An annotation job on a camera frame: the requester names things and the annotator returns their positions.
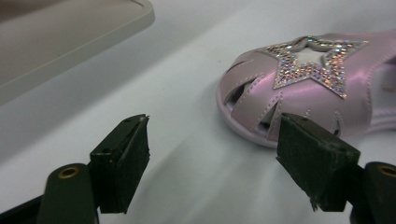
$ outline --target silver star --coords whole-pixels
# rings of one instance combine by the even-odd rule
[[[263,52],[279,59],[274,89],[312,78],[346,99],[344,60],[367,44],[367,41],[334,41],[304,36],[288,43],[266,47]],[[321,64],[307,62],[299,65],[296,52],[305,48],[323,52]]]

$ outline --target glitter star embellishment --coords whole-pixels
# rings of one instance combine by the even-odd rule
[[[304,36],[288,43],[266,47],[263,51],[279,59],[274,89],[311,78],[346,99],[344,60],[367,44],[367,41],[334,41],[317,36]],[[322,52],[320,63],[298,64],[297,53],[305,48]]]

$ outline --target pink shoe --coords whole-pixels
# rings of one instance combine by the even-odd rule
[[[237,133],[276,147],[280,115],[339,135],[396,128],[396,30],[304,36],[239,56],[221,78],[219,110]]]

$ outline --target white surface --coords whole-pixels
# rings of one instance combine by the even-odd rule
[[[0,106],[0,211],[41,194],[48,174],[146,113],[151,161],[127,215],[101,223],[349,223],[312,212],[263,148],[229,130],[215,89],[242,52],[300,35],[395,28],[388,1],[157,1],[145,31]],[[353,140],[361,162],[396,163],[396,132]]]
[[[2,0],[0,105],[153,21],[147,0]]]

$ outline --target rhinestone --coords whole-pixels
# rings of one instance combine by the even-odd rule
[[[286,44],[269,46],[263,52],[280,60],[274,89],[313,78],[318,83],[345,99],[344,59],[357,49],[365,46],[367,41],[327,40],[317,36],[305,36]],[[297,55],[290,49],[312,46],[330,48],[323,54],[324,64],[313,62],[297,66]]]

